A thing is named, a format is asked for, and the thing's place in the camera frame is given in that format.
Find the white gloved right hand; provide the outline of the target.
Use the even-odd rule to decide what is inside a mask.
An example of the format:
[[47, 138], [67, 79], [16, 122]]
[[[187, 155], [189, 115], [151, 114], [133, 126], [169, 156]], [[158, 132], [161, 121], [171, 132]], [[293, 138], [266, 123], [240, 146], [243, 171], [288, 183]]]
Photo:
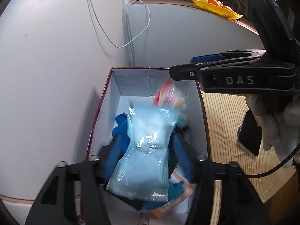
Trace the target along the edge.
[[299, 144], [299, 94], [291, 100], [253, 94], [246, 96], [246, 103], [262, 128], [264, 151], [273, 148], [284, 161]]

